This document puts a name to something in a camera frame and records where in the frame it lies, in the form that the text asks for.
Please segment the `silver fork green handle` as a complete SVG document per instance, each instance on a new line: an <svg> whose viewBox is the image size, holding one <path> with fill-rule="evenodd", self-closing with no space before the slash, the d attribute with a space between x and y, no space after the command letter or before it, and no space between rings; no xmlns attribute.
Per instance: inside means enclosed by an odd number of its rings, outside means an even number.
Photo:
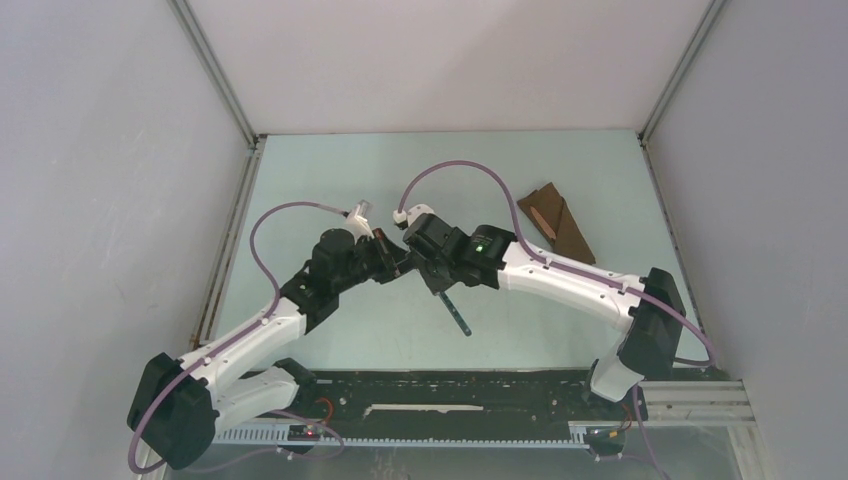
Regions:
<svg viewBox="0 0 848 480"><path fill-rule="evenodd" d="M469 325L465 321L461 312L458 310L458 308L455 306L453 301L447 295L447 293L446 292L438 292L436 294L436 296L443 303L443 305L445 306L445 308L447 309L450 316L452 317L452 319L454 320L456 325L459 327L459 329L461 330L463 335L466 336L466 337L470 337L472 335L471 328L469 327Z"/></svg>

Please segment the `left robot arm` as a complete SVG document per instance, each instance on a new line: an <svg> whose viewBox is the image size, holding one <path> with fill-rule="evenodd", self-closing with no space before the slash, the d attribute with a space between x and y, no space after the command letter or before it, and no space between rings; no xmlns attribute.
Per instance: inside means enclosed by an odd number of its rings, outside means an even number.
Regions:
<svg viewBox="0 0 848 480"><path fill-rule="evenodd" d="M271 410L304 416L315 388L284 367L247 372L277 348L311 333L339 307L341 295L366 282L392 282L413 267L407 250L381 229L355 236L324 232L309 259L258 313L212 343L173 358L160 353L144 367L127 416L133 435L130 470L191 466L216 434Z"/></svg>

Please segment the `brown cloth napkin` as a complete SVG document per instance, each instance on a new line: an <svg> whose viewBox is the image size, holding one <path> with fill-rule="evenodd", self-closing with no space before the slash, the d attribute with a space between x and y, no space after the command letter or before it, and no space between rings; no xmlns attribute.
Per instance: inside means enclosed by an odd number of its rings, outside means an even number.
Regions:
<svg viewBox="0 0 848 480"><path fill-rule="evenodd" d="M555 254L588 265L596 264L596 257L580 231L565 198L553 183L549 182L533 190L519 199L517 205L539 232L530 213L531 206L534 206L557 232L554 243L549 242L540 232Z"/></svg>

